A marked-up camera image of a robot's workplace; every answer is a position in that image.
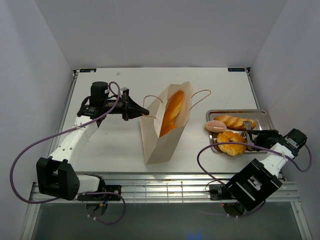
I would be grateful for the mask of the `scored oval fake loaf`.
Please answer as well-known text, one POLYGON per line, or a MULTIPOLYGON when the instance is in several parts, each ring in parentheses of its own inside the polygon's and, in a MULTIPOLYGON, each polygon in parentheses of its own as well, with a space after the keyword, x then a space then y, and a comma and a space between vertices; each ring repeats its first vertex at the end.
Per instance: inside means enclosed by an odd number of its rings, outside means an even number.
POLYGON ((245 121, 250 122, 250 129, 254 129, 257 125, 256 121, 249 118, 241 118, 231 115, 218 115, 214 118, 216 121, 223 122, 229 129, 246 129, 245 121))

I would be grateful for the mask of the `ring shaped fake bread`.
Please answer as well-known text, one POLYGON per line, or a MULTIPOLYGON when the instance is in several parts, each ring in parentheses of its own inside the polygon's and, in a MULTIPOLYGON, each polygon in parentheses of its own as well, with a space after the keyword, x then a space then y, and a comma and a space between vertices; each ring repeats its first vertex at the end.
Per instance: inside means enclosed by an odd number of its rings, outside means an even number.
POLYGON ((219 133, 216 138, 217 143, 228 143, 218 145, 219 149, 229 156, 235 157, 243 154, 246 151, 246 146, 242 144, 232 144, 232 143, 244 143, 244 138, 232 131, 225 131, 219 133))

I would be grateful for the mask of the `beige paper bag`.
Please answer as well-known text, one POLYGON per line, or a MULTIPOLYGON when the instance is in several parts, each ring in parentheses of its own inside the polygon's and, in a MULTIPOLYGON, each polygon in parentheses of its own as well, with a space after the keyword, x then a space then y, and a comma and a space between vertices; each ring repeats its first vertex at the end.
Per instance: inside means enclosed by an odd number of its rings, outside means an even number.
POLYGON ((140 130, 146 165, 169 162, 190 119, 196 95, 187 81, 170 84, 149 105, 149 115, 140 118, 140 130))

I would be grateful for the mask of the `long baguette fake bread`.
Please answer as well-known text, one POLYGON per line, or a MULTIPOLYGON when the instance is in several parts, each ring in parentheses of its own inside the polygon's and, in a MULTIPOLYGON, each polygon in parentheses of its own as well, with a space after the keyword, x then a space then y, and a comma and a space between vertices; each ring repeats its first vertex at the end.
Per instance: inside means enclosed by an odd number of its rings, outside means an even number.
POLYGON ((162 126, 160 130, 160 137, 166 135, 168 132, 176 128, 175 120, 178 114, 180 113, 183 105, 184 92, 179 90, 177 91, 168 104, 167 109, 165 110, 162 126))

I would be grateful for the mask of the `metal bread tongs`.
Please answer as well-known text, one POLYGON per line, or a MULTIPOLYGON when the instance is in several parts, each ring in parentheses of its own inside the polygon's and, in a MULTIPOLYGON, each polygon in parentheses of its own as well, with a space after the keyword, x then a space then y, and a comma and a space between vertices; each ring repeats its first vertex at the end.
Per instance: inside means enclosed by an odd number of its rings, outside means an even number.
POLYGON ((254 144, 253 137, 250 131, 255 128, 256 123, 253 120, 252 121, 244 120, 243 124, 245 126, 244 138, 246 139, 246 143, 253 145, 254 144))

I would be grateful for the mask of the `small round fake bun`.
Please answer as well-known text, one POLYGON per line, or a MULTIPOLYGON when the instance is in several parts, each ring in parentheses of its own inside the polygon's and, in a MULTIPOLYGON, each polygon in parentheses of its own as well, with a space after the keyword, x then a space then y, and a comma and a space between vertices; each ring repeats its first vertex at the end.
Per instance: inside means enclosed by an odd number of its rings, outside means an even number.
POLYGON ((255 151, 256 148, 255 148, 255 146, 253 144, 247 144, 246 145, 246 150, 252 152, 252 151, 255 151))

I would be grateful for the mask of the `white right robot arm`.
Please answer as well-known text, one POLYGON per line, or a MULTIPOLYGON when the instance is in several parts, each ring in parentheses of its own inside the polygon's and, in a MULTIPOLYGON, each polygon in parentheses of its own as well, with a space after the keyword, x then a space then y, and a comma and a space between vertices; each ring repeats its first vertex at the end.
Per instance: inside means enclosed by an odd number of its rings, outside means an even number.
POLYGON ((298 156, 306 142, 303 132, 292 129, 272 144, 264 160, 253 159, 236 173, 225 185, 226 194, 247 211, 255 209, 282 186, 278 179, 282 167, 298 156))

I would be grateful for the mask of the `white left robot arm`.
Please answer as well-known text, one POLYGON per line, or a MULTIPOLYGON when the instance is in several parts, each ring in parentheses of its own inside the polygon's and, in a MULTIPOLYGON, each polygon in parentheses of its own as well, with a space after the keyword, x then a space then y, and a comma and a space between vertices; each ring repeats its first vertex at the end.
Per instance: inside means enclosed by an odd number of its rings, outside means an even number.
POLYGON ((107 82, 93 82, 90 95, 82 101, 77 112, 72 131, 47 158, 41 157, 37 161, 37 183, 41 194, 69 201, 85 193, 95 200, 106 195, 100 176, 76 174, 74 166, 80 153, 107 114, 121 115, 124 121, 150 114, 131 99, 128 88, 112 96, 109 91, 107 82))

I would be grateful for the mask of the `pink sugared fake doughnut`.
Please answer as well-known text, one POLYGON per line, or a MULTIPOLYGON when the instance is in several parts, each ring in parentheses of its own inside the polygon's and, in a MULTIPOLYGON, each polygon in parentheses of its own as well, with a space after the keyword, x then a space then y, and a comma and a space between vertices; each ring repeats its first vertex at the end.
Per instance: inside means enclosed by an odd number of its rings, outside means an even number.
POLYGON ((227 126, 219 120, 211 120, 206 122, 204 128, 212 133, 223 133, 227 130, 227 126))

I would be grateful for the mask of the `metal baking tray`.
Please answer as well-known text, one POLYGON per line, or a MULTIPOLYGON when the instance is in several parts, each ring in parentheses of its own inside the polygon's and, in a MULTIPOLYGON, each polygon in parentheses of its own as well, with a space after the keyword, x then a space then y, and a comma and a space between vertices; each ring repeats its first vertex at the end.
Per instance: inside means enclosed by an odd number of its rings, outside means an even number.
MULTIPOLYGON (((261 109, 215 109, 209 110, 206 113, 207 122, 214 120, 215 117, 220 115, 228 115, 232 117, 239 117, 243 119, 252 119, 256 122, 255 128, 253 130, 263 131, 263 130, 273 130, 274 125, 269 114, 261 109)), ((241 135, 245 140, 246 136, 245 131, 243 129, 233 129, 227 128, 227 131, 231 131, 233 133, 241 135)), ((209 141, 210 144, 216 142, 219 133, 209 132, 209 141)), ((219 149, 218 146, 211 147, 212 151, 217 154, 223 154, 223 152, 219 149)))

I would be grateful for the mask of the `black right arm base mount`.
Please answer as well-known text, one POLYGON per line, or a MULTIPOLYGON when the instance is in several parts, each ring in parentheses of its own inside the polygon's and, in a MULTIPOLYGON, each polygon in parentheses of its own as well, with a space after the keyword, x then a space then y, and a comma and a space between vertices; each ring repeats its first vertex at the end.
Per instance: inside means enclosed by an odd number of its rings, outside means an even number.
POLYGON ((209 184, 206 191, 212 201, 235 199, 234 196, 222 185, 209 184))

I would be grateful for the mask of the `aluminium frame rail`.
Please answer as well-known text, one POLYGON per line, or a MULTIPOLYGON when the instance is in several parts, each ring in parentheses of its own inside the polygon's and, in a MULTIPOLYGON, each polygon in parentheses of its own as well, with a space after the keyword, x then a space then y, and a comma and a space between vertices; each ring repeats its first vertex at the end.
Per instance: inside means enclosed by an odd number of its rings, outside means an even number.
MULTIPOLYGON (((220 187, 221 184, 213 181, 211 177, 204 173, 99 173, 99 175, 105 180, 106 185, 121 185, 121 195, 125 202, 129 204, 236 202, 235 199, 211 201, 208 192, 210 186, 220 187)), ((266 201, 300 202, 300 195, 295 183, 292 181, 282 182, 280 189, 269 196, 266 201)), ((52 197, 41 194, 38 184, 33 183, 30 193, 31 200, 40 201, 50 198, 52 197)))

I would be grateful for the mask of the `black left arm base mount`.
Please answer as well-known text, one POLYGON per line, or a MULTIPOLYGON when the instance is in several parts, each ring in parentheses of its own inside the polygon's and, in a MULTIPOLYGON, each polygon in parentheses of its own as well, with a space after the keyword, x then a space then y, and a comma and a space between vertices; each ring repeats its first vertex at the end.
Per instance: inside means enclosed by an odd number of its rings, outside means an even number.
POLYGON ((98 192, 103 192, 103 194, 80 194, 77 197, 78 201, 96 201, 96 202, 104 202, 108 201, 120 201, 121 198, 117 195, 110 193, 117 193, 121 195, 122 186, 121 185, 105 185, 98 192))

